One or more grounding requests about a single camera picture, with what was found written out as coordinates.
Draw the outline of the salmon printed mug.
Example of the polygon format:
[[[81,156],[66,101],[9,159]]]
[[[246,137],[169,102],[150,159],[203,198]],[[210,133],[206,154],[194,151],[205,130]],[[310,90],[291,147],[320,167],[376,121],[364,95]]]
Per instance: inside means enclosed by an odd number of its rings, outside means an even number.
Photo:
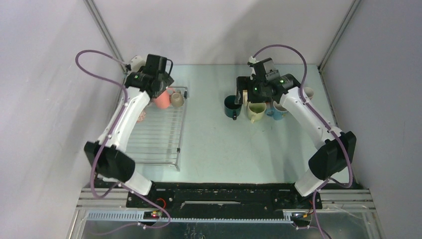
[[[304,93],[306,97],[311,101],[314,97],[314,90],[310,87],[304,87]]]

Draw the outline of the light green mug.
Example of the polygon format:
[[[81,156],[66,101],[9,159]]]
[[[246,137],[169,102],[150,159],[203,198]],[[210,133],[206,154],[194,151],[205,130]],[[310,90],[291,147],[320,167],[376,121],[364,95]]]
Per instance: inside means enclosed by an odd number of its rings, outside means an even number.
[[[262,119],[266,111],[266,104],[265,103],[251,103],[247,104],[247,117],[251,123],[255,123]]]

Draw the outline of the blue mug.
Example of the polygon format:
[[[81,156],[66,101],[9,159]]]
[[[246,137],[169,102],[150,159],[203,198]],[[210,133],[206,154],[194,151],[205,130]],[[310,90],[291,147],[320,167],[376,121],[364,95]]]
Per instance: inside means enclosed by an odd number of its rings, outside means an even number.
[[[288,113],[289,111],[276,101],[268,103],[265,110],[265,115],[274,120],[282,120]]]

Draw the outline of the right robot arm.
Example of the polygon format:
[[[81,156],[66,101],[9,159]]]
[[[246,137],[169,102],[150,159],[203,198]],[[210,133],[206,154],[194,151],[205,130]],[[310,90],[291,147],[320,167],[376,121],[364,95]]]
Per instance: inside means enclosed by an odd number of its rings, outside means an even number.
[[[236,104],[266,105],[271,101],[280,103],[297,120],[316,148],[308,160],[308,170],[294,183],[293,192],[289,195],[291,205],[304,207],[310,200],[309,195],[330,180],[341,187],[351,187],[355,134],[343,132],[323,117],[293,75],[278,75],[270,80],[255,74],[236,78]]]

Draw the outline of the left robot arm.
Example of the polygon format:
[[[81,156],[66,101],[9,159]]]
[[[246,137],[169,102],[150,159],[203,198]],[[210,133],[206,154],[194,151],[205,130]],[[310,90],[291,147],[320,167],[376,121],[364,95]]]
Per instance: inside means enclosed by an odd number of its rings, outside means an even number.
[[[138,117],[152,99],[161,96],[174,80],[168,72],[131,72],[124,84],[115,82],[123,96],[104,132],[95,141],[88,141],[84,152],[91,165],[90,186],[96,174],[115,180],[138,195],[145,207],[157,202],[153,182],[135,169],[135,162],[126,155],[127,144]]]

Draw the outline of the pink patterned mug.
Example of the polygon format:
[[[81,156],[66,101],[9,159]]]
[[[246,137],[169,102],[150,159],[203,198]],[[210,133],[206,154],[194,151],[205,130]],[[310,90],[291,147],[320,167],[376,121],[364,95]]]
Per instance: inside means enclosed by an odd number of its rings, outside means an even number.
[[[142,111],[141,113],[140,113],[140,115],[138,116],[138,118],[137,118],[137,123],[139,123],[139,122],[142,122],[144,119],[145,119],[145,117],[146,117],[146,112],[145,111]]]

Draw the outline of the cream mug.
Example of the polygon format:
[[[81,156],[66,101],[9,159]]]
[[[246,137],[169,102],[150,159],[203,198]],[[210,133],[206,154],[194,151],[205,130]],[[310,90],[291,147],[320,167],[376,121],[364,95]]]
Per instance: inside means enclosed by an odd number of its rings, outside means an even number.
[[[247,106],[247,104],[248,104],[248,92],[247,91],[243,91],[242,98],[243,98],[243,100],[242,100],[243,105]]]

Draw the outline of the teal green mug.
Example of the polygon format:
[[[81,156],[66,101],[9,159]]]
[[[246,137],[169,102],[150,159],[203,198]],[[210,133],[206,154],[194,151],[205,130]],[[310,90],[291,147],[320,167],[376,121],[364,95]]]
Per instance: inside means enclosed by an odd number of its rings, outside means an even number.
[[[236,95],[229,95],[224,99],[225,115],[232,120],[237,120],[240,116],[242,104],[236,103]]]

